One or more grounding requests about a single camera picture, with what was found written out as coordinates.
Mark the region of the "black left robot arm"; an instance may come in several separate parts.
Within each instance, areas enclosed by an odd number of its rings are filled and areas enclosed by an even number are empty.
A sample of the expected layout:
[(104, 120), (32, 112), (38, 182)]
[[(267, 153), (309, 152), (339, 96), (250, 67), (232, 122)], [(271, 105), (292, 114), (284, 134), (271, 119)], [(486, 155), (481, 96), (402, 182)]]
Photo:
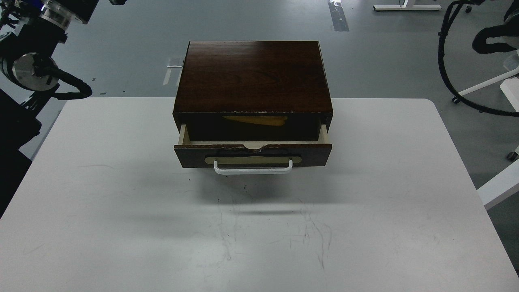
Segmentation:
[(92, 95), (87, 83), (61, 70), (52, 59), (67, 40), (73, 20), (87, 24), (97, 0), (2, 0), (1, 26), (13, 28), (1, 36), (1, 72), (8, 81), (32, 92), (16, 102), (5, 91), (0, 98), (1, 213), (32, 164), (20, 148), (40, 134), (37, 115), (51, 98), (84, 99)]

